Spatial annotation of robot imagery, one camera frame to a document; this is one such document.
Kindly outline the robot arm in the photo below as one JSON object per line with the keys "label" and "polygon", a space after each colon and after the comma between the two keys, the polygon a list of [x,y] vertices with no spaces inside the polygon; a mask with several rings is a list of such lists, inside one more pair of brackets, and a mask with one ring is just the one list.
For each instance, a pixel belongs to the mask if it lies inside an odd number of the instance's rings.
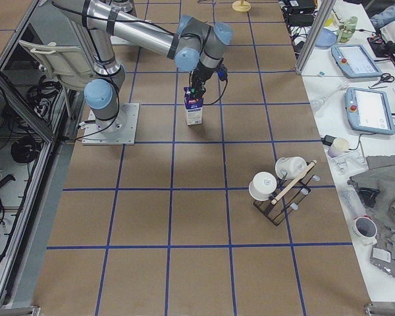
{"label": "robot arm", "polygon": [[163,56],[174,61],[180,72],[190,73],[184,88],[186,124],[190,136],[215,140],[213,119],[203,112],[205,83],[214,73],[226,82],[223,55],[232,39],[228,24],[206,24],[183,15],[176,32],[141,20],[111,1],[53,1],[72,24],[84,52],[92,56],[100,79],[121,73],[121,61],[128,52]]}

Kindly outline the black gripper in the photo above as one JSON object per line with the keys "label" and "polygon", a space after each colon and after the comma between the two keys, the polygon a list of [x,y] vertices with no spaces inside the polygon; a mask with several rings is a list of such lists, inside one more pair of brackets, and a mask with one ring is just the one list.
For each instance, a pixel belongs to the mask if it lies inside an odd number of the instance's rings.
{"label": "black gripper", "polygon": [[206,92],[205,83],[212,77],[216,69],[217,67],[210,68],[199,61],[197,67],[192,72],[190,95],[197,95],[197,98],[203,98]]}

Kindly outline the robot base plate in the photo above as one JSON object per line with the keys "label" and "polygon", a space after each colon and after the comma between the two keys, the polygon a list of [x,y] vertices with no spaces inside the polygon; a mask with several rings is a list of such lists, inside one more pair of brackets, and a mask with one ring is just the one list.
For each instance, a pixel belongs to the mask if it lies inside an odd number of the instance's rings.
{"label": "robot base plate", "polygon": [[139,112],[139,103],[121,103],[115,121],[104,122],[96,120],[90,110],[88,119],[95,122],[86,125],[81,142],[84,145],[134,145]]}

